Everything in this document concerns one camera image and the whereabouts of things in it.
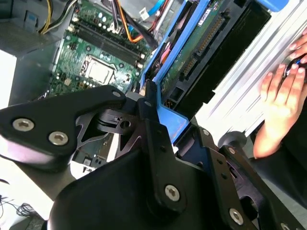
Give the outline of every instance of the black cable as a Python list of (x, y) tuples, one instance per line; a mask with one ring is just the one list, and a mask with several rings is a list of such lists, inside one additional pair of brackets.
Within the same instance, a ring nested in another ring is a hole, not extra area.
[(0, 205), (1, 205), (1, 208), (2, 208), (2, 214), (1, 214), (1, 217), (0, 219), (3, 217), (3, 214), (4, 214), (4, 209), (3, 209), (3, 204), (2, 204), (2, 200), (0, 200)]
[(2, 200), (5, 199), (5, 198), (0, 199), (0, 205), (1, 205), (1, 208), (2, 208), (2, 214), (1, 214), (0, 218), (3, 217), (3, 213), (4, 213), (3, 205), (5, 205), (5, 204), (9, 204), (9, 205), (13, 206), (16, 209), (16, 214), (18, 216), (20, 216), (20, 217), (27, 217), (27, 218), (29, 218), (29, 217), (33, 217), (33, 216), (37, 216), (38, 215), (35, 212), (35, 210), (29, 204), (23, 203), (18, 208), (16, 208), (17, 205), (14, 205), (14, 204), (10, 203), (13, 200), (2, 202)]
[[(50, 9), (51, 9), (51, 14), (50, 14), (50, 20), (52, 18), (52, 14), (53, 14), (53, 0), (50, 0)], [(46, 23), (44, 24), (44, 26), (38, 31), (39, 33), (41, 33), (43, 31), (43, 29), (45, 28)]]
[(114, 28), (117, 29), (118, 28), (118, 12), (116, 9), (116, 6), (114, 4), (114, 0), (111, 1), (111, 5), (112, 5), (112, 15), (113, 15), (113, 22), (114, 22)]
[[(114, 4), (116, 6), (117, 11), (119, 12), (119, 6), (114, 1)], [(126, 17), (127, 23), (129, 23), (138, 33), (140, 33), (145, 41), (148, 43), (150, 48), (155, 50), (158, 47), (158, 42), (154, 39), (153, 35), (146, 29), (144, 28), (141, 24), (135, 22), (127, 13), (126, 11), (122, 8), (124, 16)]]
[(56, 24), (58, 24), (59, 22), (61, 22), (63, 20), (63, 18), (65, 17), (65, 14), (66, 14), (66, 11), (68, 10), (68, 7), (69, 5), (73, 2), (73, 0), (68, 0), (67, 3), (65, 4), (64, 6), (64, 9), (63, 9), (63, 12), (61, 14), (61, 16), (56, 19), (53, 23), (51, 23), (49, 26), (48, 26), (48, 29)]

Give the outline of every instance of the blue plastic bracket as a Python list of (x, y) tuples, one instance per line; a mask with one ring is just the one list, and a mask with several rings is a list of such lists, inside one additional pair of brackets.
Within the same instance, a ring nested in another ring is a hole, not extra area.
[[(182, 12), (184, 9), (185, 4), (187, 1), (185, 1), (179, 12)], [(209, 3), (209, 0), (200, 0), (198, 6), (196, 7), (193, 15), (191, 16), (188, 24), (186, 25), (185, 29), (182, 31), (181, 36), (177, 40), (175, 46), (173, 47), (172, 51), (170, 52), (168, 58), (166, 59), (164, 65), (161, 67), (160, 71), (154, 78), (154, 82), (157, 84), (158, 92), (157, 92), (157, 111), (160, 119), (160, 123), (165, 125), (167, 127), (171, 142), (174, 143), (174, 141), (179, 137), (181, 132), (187, 127), (189, 120), (176, 113), (175, 111), (165, 107), (161, 103), (161, 88), (160, 88), (160, 82), (162, 78), (166, 75), (167, 71), (175, 61), (177, 55), (181, 51), (182, 47), (184, 46), (185, 42), (193, 32), (195, 26), (197, 25), (198, 21), (200, 20), (201, 16), (203, 15), (203, 12), (205, 11), (207, 5)], [(166, 33), (167, 35), (170, 34), (172, 28), (175, 26), (176, 21), (178, 20), (180, 13), (177, 15), (177, 18), (173, 21), (173, 24), (170, 26), (170, 29)], [(143, 86), (145, 82), (145, 73), (148, 71), (149, 67), (151, 66), (153, 60), (156, 58), (157, 54), (159, 53), (159, 50), (162, 48), (163, 43), (165, 42), (167, 36), (163, 39), (162, 43), (158, 47), (157, 51), (154, 54), (154, 57), (152, 58), (151, 62), (147, 66), (146, 70), (144, 71), (142, 75), (141, 85)]]
[(289, 0), (257, 0), (257, 1), (273, 12), (281, 11), (289, 2)]

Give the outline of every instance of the orange wire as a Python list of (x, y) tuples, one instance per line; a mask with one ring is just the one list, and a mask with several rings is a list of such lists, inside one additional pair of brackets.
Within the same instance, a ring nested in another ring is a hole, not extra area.
[(125, 19), (125, 16), (124, 16), (124, 13), (123, 13), (123, 10), (121, 8), (121, 5), (119, 3), (119, 0), (115, 0), (118, 4), (118, 7), (119, 7), (119, 12), (120, 12), (120, 18), (124, 24), (124, 27), (125, 27), (125, 30), (126, 30), (126, 33), (127, 33), (127, 36), (128, 36), (128, 39), (129, 41), (133, 42), (133, 43), (137, 43), (138, 41), (142, 40), (143, 39), (143, 36), (142, 35), (139, 35), (137, 36), (136, 38), (132, 38), (131, 35), (130, 35), (130, 32), (128, 30), (128, 27), (127, 27), (127, 22), (126, 22), (126, 19)]

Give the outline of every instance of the metal frame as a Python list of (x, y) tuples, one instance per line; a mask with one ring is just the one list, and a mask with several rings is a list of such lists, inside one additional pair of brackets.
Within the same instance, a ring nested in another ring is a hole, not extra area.
[(215, 89), (215, 96), (197, 112), (200, 126), (217, 144), (227, 132), (246, 136), (263, 121), (260, 85), (268, 71), (291, 53), (289, 45), (307, 26), (307, 1), (291, 0), (279, 13), (272, 13), (260, 34)]

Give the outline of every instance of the silver screw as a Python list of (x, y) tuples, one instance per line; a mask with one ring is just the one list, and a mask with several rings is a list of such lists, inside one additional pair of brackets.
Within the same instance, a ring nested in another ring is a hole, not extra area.
[(149, 102), (145, 102), (146, 105), (148, 105), (149, 107), (152, 106), (152, 104), (150, 104)]
[(63, 132), (55, 131), (49, 135), (49, 141), (54, 145), (65, 145), (68, 142), (68, 136)]
[(170, 200), (174, 202), (178, 201), (180, 198), (178, 189), (170, 184), (165, 187), (165, 194)]
[(13, 127), (18, 131), (27, 132), (34, 128), (34, 123), (27, 118), (19, 118), (13, 121)]
[(235, 223), (238, 225), (242, 225), (244, 223), (243, 217), (241, 214), (234, 208), (229, 209), (229, 214), (231, 216), (231, 219), (234, 220)]
[(210, 133), (209, 133), (206, 129), (203, 129), (202, 131), (203, 131), (203, 133), (204, 133), (206, 136), (209, 136), (209, 135), (210, 135)]
[(235, 153), (236, 153), (236, 151), (235, 151), (233, 148), (231, 148), (231, 147), (229, 147), (228, 150), (229, 150), (232, 154), (235, 154)]
[(116, 92), (116, 91), (113, 91), (113, 95), (116, 96), (116, 97), (120, 97), (120, 93)]
[(284, 224), (284, 223), (281, 223), (280, 225), (281, 225), (281, 227), (282, 227), (283, 230), (290, 230), (289, 227), (288, 227), (288, 225), (286, 225), (286, 224)]

